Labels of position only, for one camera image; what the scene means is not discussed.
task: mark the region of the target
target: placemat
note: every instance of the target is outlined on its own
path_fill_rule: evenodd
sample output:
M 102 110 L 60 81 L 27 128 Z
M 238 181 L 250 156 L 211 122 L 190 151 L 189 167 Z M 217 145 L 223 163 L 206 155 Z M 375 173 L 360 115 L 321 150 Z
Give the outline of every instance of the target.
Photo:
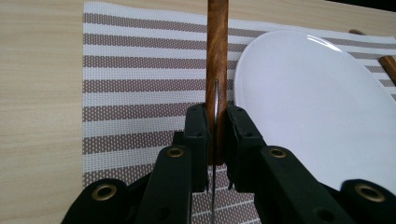
M 158 152 L 183 130 L 186 109 L 205 100 L 206 16 L 91 2 L 84 5 L 83 19 L 83 186 L 105 177 L 130 184 L 152 170 Z M 259 35 L 285 29 L 347 51 L 396 100 L 396 87 L 377 61 L 396 55 L 393 36 L 230 20 L 231 104 L 244 48 Z M 217 174 L 217 222 L 260 223 L 253 195 L 227 190 L 225 166 Z M 209 205 L 210 193 L 193 195 L 192 223 L 209 222 Z

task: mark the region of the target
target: table surface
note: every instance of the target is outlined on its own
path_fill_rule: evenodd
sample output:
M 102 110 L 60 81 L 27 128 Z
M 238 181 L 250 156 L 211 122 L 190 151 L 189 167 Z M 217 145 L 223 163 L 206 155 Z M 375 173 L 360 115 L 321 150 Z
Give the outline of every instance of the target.
M 204 0 L 108 0 L 206 14 Z M 82 0 L 0 2 L 0 222 L 60 223 L 82 190 Z M 230 0 L 230 18 L 396 36 L 396 13 Z

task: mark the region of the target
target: oval plate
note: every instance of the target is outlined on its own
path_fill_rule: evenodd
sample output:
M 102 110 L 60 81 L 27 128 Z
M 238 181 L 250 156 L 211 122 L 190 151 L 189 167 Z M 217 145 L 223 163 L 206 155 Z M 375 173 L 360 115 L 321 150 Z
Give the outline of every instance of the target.
M 396 102 L 332 43 L 295 31 L 259 36 L 236 66 L 234 100 L 267 145 L 291 150 L 319 182 L 340 189 L 361 178 L 396 193 Z

